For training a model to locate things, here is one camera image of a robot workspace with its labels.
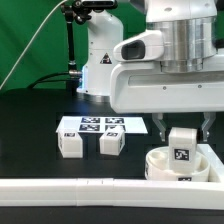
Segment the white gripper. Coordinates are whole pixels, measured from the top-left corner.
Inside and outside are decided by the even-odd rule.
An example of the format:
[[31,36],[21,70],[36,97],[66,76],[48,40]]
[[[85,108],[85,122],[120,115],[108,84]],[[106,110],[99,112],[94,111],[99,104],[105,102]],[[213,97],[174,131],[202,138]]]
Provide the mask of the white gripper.
[[110,104],[117,113],[153,113],[162,141],[162,113],[204,112],[201,130],[207,142],[215,112],[224,111],[224,60],[205,60],[201,71],[191,73],[162,73],[156,62],[118,64],[111,75]]

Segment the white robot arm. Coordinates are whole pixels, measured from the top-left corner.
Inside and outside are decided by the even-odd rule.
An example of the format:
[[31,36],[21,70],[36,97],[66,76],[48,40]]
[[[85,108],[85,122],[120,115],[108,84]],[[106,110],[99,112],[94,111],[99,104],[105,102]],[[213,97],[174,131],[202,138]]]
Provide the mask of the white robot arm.
[[202,132],[224,111],[224,39],[216,37],[218,0],[129,0],[145,30],[121,40],[100,23],[84,69],[85,89],[104,91],[118,113],[202,112]]

